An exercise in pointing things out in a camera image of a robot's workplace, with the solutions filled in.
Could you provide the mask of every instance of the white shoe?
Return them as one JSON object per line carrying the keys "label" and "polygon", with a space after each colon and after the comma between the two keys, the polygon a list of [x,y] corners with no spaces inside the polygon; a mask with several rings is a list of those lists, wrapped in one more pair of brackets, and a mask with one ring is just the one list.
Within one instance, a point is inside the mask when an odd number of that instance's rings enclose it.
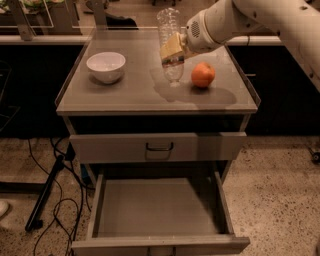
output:
{"label": "white shoe", "polygon": [[0,218],[8,211],[9,204],[6,201],[0,200]]}

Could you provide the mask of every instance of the speckled floor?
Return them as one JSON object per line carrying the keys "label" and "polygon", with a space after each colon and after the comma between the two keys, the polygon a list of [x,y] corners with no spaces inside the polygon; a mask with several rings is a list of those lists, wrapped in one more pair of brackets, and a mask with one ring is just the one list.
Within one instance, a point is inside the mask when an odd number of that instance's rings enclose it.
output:
{"label": "speckled floor", "polygon": [[[68,140],[59,145],[66,150]],[[50,171],[55,161],[50,140],[34,138],[31,149],[39,164]],[[243,256],[312,256],[320,237],[320,165],[311,162],[307,146],[319,149],[319,137],[248,137],[224,183],[234,231],[250,237]],[[79,164],[74,161],[79,173]],[[45,174],[30,156],[27,140],[0,139],[0,177],[6,182],[45,182]],[[80,205],[80,188],[66,169],[56,180],[62,197]],[[88,193],[91,205],[93,193]],[[56,183],[43,210],[43,228],[26,232],[26,222],[37,195],[0,194],[10,210],[0,219],[0,255],[65,255],[68,235],[54,222],[53,209],[60,200]],[[61,203],[58,218],[70,233],[77,208]],[[90,212],[84,200],[77,240],[85,239]]]}

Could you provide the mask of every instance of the desk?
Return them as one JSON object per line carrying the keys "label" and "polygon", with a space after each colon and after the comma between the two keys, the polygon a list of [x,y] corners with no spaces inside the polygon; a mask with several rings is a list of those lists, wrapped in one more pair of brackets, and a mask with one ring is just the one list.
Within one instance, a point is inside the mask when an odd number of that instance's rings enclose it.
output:
{"label": "desk", "polygon": [[[126,57],[125,76],[103,85],[86,60],[102,51]],[[211,87],[192,86],[199,61],[216,69]],[[227,48],[185,62],[170,87],[156,30],[97,31],[57,99],[96,193],[86,241],[77,255],[213,255],[240,253],[222,183],[246,138],[259,99]]]}

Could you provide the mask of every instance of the cabinet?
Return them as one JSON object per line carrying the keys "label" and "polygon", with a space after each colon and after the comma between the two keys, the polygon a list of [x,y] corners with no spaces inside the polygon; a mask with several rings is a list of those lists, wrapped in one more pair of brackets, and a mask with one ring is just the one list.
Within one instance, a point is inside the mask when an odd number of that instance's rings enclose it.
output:
{"label": "cabinet", "polygon": [[[118,83],[90,76],[86,60],[100,51],[126,57]],[[96,31],[57,98],[96,185],[77,255],[235,254],[250,243],[234,234],[222,184],[259,98],[227,48],[186,60],[179,87],[158,53],[156,30]],[[200,60],[216,69],[206,90],[190,81]]]}

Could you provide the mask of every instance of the orange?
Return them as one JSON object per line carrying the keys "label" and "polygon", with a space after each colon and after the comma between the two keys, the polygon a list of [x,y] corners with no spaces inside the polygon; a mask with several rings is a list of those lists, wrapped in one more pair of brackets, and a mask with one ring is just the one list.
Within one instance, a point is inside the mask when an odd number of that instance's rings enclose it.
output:
{"label": "orange", "polygon": [[193,68],[191,81],[199,88],[206,88],[212,83],[215,75],[215,69],[209,63],[202,61]]}

